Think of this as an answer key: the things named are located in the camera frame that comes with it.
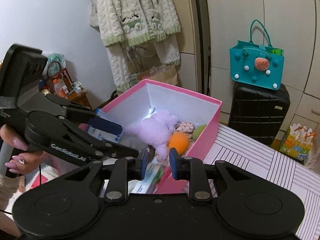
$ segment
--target bag handle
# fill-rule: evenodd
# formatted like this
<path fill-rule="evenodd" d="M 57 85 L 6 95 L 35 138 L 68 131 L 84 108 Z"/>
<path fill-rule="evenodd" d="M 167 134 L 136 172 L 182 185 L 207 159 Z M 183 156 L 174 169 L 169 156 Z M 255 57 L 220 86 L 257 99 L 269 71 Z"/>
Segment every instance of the bag handle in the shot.
<path fill-rule="evenodd" d="M 271 54 L 269 52 L 266 52 L 263 49 L 255 48 L 255 47 L 243 47 L 242 48 L 242 52 L 243 52 L 244 55 L 248 55 L 249 54 L 247 52 L 247 50 L 251 50 L 251 51 L 256 51 L 256 52 L 262 53 L 262 54 L 266 55 L 267 60 L 269 60 L 269 61 L 271 60 Z"/>
<path fill-rule="evenodd" d="M 59 65 L 59 71 L 61 71 L 61 64 L 58 61 L 52 61 L 49 65 L 48 65 L 48 69 L 47 69 L 47 77 L 49 78 L 49 68 L 52 65 L 52 63 L 57 63 Z"/>
<path fill-rule="evenodd" d="M 250 42 L 250 43 L 253 43 L 253 41 L 252 41 L 252 27 L 253 27 L 253 24 L 254 24 L 255 22 L 260 23 L 260 25 L 262 26 L 264 32 L 265 32 L 266 35 L 267 35 L 269 47 L 272 47 L 272 45 L 271 45 L 271 40 L 270 40 L 270 36 L 269 36 L 266 28 L 265 28 L 264 25 L 263 25 L 259 20 L 257 20 L 257 19 L 255 19 L 255 20 L 252 22 L 251 26 L 250 26 L 250 41 L 249 41 L 249 42 Z"/>

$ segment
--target hand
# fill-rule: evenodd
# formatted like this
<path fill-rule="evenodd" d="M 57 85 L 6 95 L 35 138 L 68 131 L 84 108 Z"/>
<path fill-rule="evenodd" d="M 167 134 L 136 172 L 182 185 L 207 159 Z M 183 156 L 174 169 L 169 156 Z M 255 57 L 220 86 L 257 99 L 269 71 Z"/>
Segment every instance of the hand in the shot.
<path fill-rule="evenodd" d="M 28 144 L 20 138 L 20 136 L 8 125 L 4 125 L 0 129 L 0 136 L 4 142 L 11 146 L 26 151 Z M 49 156 L 44 151 L 36 151 L 33 153 L 20 153 L 18 156 L 12 156 L 12 160 L 6 163 L 12 173 L 28 174 L 35 170 Z M 24 164 L 19 163 L 19 160 L 24 160 Z"/>

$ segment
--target brown basket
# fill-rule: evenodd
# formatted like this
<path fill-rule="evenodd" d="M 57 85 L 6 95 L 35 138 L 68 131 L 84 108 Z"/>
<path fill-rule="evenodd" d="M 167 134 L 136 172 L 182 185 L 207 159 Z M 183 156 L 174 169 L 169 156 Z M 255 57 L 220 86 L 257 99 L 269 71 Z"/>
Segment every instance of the brown basket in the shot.
<path fill-rule="evenodd" d="M 60 71 L 58 73 L 55 73 L 53 76 L 49 77 L 48 76 L 48 72 L 49 72 L 49 68 L 53 63 L 57 63 L 59 65 L 59 69 Z M 48 66 L 48 70 L 47 70 L 47 80 L 46 80 L 46 85 L 49 87 L 49 91 L 52 94 L 55 94 L 55 90 L 54 90 L 54 85 L 53 85 L 53 80 L 58 80 L 58 82 L 62 85 L 62 86 L 66 86 L 68 91 L 71 92 L 72 90 L 72 81 L 70 78 L 70 75 L 68 73 L 68 70 L 66 68 L 61 68 L 61 64 L 58 61 L 53 61 L 49 64 Z"/>

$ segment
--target purple plush toy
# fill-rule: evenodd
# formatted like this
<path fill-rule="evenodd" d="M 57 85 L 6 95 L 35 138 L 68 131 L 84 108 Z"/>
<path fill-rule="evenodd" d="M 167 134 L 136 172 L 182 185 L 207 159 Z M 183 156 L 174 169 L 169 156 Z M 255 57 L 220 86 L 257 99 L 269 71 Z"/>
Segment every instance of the purple plush toy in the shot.
<path fill-rule="evenodd" d="M 178 117 L 164 110 L 127 127 L 125 133 L 138 136 L 140 140 L 155 148 L 158 158 L 166 160 L 168 158 L 167 143 L 177 122 Z"/>

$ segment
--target green fabric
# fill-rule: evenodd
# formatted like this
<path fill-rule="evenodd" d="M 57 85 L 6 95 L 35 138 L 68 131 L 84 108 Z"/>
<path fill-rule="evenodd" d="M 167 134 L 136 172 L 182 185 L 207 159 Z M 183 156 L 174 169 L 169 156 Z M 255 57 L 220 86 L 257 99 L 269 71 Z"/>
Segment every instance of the green fabric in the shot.
<path fill-rule="evenodd" d="M 172 33 L 179 33 L 181 32 L 181 27 L 179 26 L 172 26 L 168 29 L 165 29 L 164 32 L 168 35 L 172 34 Z"/>
<path fill-rule="evenodd" d="M 137 19 L 137 20 L 134 20 L 132 22 L 127 22 L 125 24 L 122 24 L 123 26 L 129 26 L 130 28 L 134 28 L 134 26 L 137 24 L 137 23 L 141 23 L 141 20 L 140 19 Z"/>
<path fill-rule="evenodd" d="M 104 38 L 103 40 L 103 45 L 105 47 L 108 47 L 112 44 L 116 44 L 118 42 L 123 42 L 124 41 L 124 36 L 121 34 L 121 35 L 117 35 L 117 36 L 110 36 L 110 37 L 107 37 L 107 38 Z"/>
<path fill-rule="evenodd" d="M 180 59 L 176 60 L 176 61 L 174 62 L 174 64 L 175 64 L 176 66 L 180 65 L 180 64 L 181 64 L 181 60 L 180 60 Z"/>
<path fill-rule="evenodd" d="M 155 36 L 155 41 L 159 42 L 159 41 L 163 41 L 167 38 L 167 35 L 164 32 L 158 33 Z"/>
<path fill-rule="evenodd" d="M 200 136 L 200 134 L 202 133 L 202 131 L 204 130 L 204 128 L 206 127 L 206 124 L 203 125 L 199 125 L 192 133 L 192 139 L 193 140 L 197 140 Z"/>
<path fill-rule="evenodd" d="M 282 49 L 273 49 L 270 53 L 282 56 Z"/>
<path fill-rule="evenodd" d="M 156 38 L 156 34 L 155 34 L 155 32 L 153 30 L 149 31 L 149 35 L 150 35 L 151 40 Z"/>
<path fill-rule="evenodd" d="M 139 35 L 138 37 L 133 37 L 131 39 L 125 40 L 121 43 L 121 46 L 123 48 L 126 48 L 128 46 L 135 46 L 135 45 L 139 45 L 142 43 L 145 43 L 146 41 L 150 41 L 151 37 L 149 33 L 144 33 Z"/>

